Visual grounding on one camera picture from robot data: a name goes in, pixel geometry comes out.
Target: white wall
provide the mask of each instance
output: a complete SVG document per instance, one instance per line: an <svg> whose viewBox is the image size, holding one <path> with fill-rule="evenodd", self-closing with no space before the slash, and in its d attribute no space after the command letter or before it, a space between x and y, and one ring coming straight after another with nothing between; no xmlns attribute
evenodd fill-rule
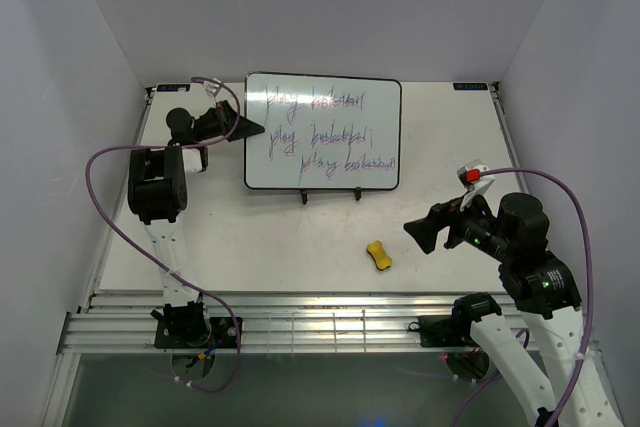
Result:
<svg viewBox="0 0 640 427"><path fill-rule="evenodd" d="M554 173L584 203L595 261L595 325L626 425L640 425L638 186L640 0L546 0L503 81L521 163ZM576 216L531 180L552 248L584 285Z"/></svg>
<svg viewBox="0 0 640 427"><path fill-rule="evenodd" d="M0 425L32 427L103 232L84 163L133 138L143 91L94 0L0 11ZM97 169L110 205L123 160Z"/></svg>
<svg viewBox="0 0 640 427"><path fill-rule="evenodd" d="M498 80L543 0L97 0L143 84L254 70Z"/></svg>

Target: whiteboard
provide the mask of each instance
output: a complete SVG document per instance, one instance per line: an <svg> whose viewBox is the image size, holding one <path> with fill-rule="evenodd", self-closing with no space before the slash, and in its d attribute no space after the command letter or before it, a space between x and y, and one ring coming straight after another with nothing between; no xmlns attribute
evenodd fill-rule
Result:
<svg viewBox="0 0 640 427"><path fill-rule="evenodd" d="M396 80L249 74L245 143L251 189L380 189L400 180L402 87Z"/></svg>

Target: metal rail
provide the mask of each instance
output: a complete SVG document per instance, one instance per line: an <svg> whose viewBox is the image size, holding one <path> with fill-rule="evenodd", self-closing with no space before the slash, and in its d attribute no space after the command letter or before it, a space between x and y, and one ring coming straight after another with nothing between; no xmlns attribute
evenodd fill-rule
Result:
<svg viewBox="0 0 640 427"><path fill-rule="evenodd" d="M244 320L244 353L330 354L451 352L455 349L421 347L418 334L407 327L421 315L451 315L461 295L224 297ZM525 327L506 294L494 298L514 331ZM160 295L97 295L84 313L69 316L59 351L162 353L153 347L156 321L149 315L161 305ZM215 304L208 305L208 311L211 316L228 315ZM530 348L536 350L535 343Z"/></svg>

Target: whiteboard frame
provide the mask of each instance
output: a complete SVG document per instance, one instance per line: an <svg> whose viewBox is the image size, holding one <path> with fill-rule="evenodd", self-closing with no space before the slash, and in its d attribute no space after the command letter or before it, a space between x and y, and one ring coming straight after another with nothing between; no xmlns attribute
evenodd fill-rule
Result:
<svg viewBox="0 0 640 427"><path fill-rule="evenodd" d="M279 191L291 191L291 192L390 192L395 190L400 185L400 162L402 161L402 83L397 79L384 79L380 77L354 77L348 75L322 75L322 74L300 74L300 73L291 73L291 72L265 72L261 70L249 72L244 78L244 116L249 119L247 116L247 79L253 74L263 74L263 75L290 75L294 77L320 77L323 79L349 79L349 80L380 80L385 82L395 82L400 87L400 104L398 106L398 176L396 177L396 185L393 187L387 188L367 188L367 187L354 187L352 189L347 189L343 187L307 187L307 188L296 188L296 187L251 187L247 183L247 139L244 139L244 169L242 173L242 181L244 182L245 187L250 190L279 190Z"/></svg>

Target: yellow sponge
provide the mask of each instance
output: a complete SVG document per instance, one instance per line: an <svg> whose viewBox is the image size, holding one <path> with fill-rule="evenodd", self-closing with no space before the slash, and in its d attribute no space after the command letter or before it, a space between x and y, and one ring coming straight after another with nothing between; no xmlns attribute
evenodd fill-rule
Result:
<svg viewBox="0 0 640 427"><path fill-rule="evenodd" d="M391 263L393 261L391 260L391 257L389 257L384 251L382 242L380 242L379 240L371 242L369 245L367 245L367 252L369 252L369 255L371 255L371 257L373 257L378 270L386 270L391 267Z"/></svg>

